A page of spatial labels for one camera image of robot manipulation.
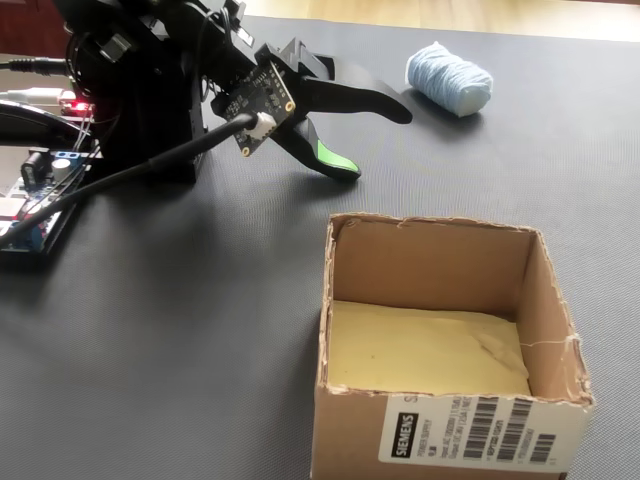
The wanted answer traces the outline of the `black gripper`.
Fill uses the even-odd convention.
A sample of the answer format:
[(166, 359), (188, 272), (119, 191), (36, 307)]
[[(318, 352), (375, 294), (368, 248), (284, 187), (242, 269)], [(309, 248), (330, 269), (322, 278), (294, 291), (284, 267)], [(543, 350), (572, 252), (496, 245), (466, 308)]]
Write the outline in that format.
[[(402, 97), (380, 80), (369, 78), (356, 84), (330, 81), (327, 66), (298, 38), (283, 48), (265, 43), (255, 59), (258, 65), (276, 67), (295, 104), (295, 120), (302, 120), (309, 112), (374, 113), (397, 124), (409, 124), (413, 119)], [(351, 183), (361, 176), (352, 160), (324, 145), (308, 118), (296, 125), (282, 124), (271, 139), (305, 167), (333, 180)]]

